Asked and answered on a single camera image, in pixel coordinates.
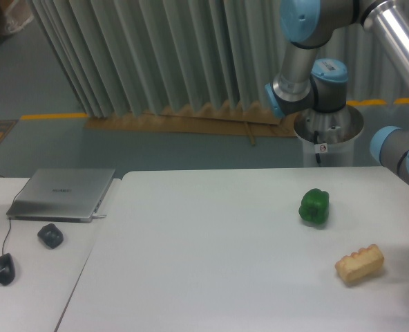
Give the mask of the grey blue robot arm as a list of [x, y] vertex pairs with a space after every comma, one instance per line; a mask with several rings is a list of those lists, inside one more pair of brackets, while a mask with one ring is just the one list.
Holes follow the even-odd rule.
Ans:
[[[354, 70], [318, 56], [336, 31], [352, 26], [367, 33], [348, 47]], [[265, 86], [271, 110], [279, 118], [295, 115], [307, 166], [351, 165], [364, 119], [346, 102], [348, 84], [369, 93], [384, 52], [409, 88], [409, 19], [398, 1], [283, 1], [280, 27], [287, 48], [280, 72]]]

